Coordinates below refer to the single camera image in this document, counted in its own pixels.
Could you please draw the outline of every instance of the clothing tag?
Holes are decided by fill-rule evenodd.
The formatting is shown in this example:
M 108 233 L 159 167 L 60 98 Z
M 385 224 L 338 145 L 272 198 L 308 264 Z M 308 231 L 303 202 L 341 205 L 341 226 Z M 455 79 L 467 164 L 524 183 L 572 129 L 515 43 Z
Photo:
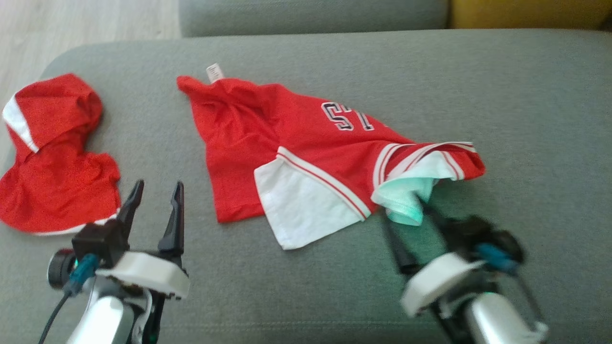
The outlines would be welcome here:
M 206 69 L 206 74 L 208 74 L 208 80 L 211 81 L 211 84 L 219 79 L 223 79 L 223 71 L 221 71 L 221 67 L 218 63 L 209 66 Z

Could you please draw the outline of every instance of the black cable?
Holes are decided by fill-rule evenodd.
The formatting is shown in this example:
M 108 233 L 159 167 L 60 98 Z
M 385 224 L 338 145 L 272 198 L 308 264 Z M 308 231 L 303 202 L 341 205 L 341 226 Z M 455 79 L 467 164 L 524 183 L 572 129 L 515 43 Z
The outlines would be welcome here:
M 533 293 L 531 292 L 531 289 L 529 289 L 529 287 L 527 286 L 527 283 L 525 283 L 525 280 L 523 280 L 521 275 L 514 274 L 513 277 L 517 280 L 518 285 L 521 286 L 521 289 L 523 290 L 525 296 L 527 297 L 527 301 L 529 302 L 529 305 L 531 306 L 531 309 L 533 309 L 533 311 L 535 313 L 535 317 L 537 318 L 537 321 L 543 323 L 544 316 L 542 315 L 542 310 L 538 306 L 536 298 L 534 297 Z
M 51 329 L 51 325 L 53 324 L 53 320 L 55 320 L 55 317 L 58 315 L 59 310 L 62 309 L 62 306 L 64 305 L 64 303 L 69 297 L 70 297 L 70 293 L 64 293 L 64 296 L 59 301 L 58 305 L 55 306 L 53 313 L 51 313 L 51 316 L 49 317 L 49 320 L 47 321 L 47 325 L 45 326 L 45 329 L 42 331 L 42 335 L 40 335 L 39 344 L 43 344 L 45 342 L 47 334 L 49 333 L 49 329 Z

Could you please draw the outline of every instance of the gray sofa cushion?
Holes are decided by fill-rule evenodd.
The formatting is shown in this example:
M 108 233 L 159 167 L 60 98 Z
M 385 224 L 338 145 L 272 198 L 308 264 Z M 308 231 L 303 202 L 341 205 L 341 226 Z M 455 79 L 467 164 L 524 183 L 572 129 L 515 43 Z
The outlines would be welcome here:
M 447 0 L 180 0 L 184 37 L 442 29 Z
M 264 217 L 216 223 L 204 144 L 175 82 L 183 74 L 205 80 L 214 62 L 227 77 L 343 102 L 414 140 L 473 141 L 487 174 L 439 185 L 434 203 L 449 215 L 483 215 L 520 238 L 551 343 L 612 338 L 612 36 L 483 30 L 112 43 L 53 61 L 44 78 L 75 72 L 100 94 L 105 112 L 88 149 L 117 160 L 122 195 L 146 181 L 135 249 L 155 247 L 174 183 L 185 183 L 192 289 L 166 304 L 160 343 L 446 342 L 429 314 L 402 312 L 403 281 L 380 216 L 292 252 L 281 250 Z M 442 252 L 429 224 L 402 233 L 424 261 Z M 61 297 L 47 287 L 48 258 L 70 241 L 3 226 L 0 236 L 0 342 L 32 343 Z M 513 286 L 505 289 L 525 311 Z M 68 337 L 84 302 L 67 303 L 49 343 Z

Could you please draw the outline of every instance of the blue connector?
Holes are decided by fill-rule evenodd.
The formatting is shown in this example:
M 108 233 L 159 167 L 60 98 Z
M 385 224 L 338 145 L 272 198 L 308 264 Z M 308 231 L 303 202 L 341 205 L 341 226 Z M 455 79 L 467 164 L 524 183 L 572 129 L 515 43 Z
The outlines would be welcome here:
M 510 255 L 492 244 L 476 245 L 476 250 L 480 257 L 487 262 L 489 266 L 497 271 L 505 272 L 509 275 L 515 275 L 518 269 L 518 263 L 510 258 Z
M 70 296 L 76 296 L 83 289 L 83 285 L 85 281 L 89 277 L 93 277 L 95 275 L 95 271 L 100 266 L 100 262 L 98 256 L 92 253 L 88 253 L 83 257 L 82 260 L 78 262 L 78 265 L 72 273 L 70 273 L 70 277 L 68 282 L 64 285 L 64 293 L 69 294 Z

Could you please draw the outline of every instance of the red garment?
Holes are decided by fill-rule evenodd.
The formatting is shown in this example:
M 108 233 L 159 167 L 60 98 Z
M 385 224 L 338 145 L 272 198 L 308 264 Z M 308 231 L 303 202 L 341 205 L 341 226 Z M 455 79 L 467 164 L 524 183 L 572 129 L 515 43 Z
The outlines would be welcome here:
M 79 231 L 121 206 L 119 168 L 108 154 L 84 151 L 102 114 L 100 98 L 66 74 L 17 92 L 2 111 L 15 164 L 0 180 L 0 219 L 27 233 Z
M 399 177 L 431 152 L 443 152 L 436 156 L 452 171 L 444 178 L 484 173 L 469 143 L 415 144 L 366 114 L 280 84 L 208 86 L 187 76 L 177 83 L 206 142 L 219 222 L 265 213 L 286 249 L 365 220 L 388 175 Z

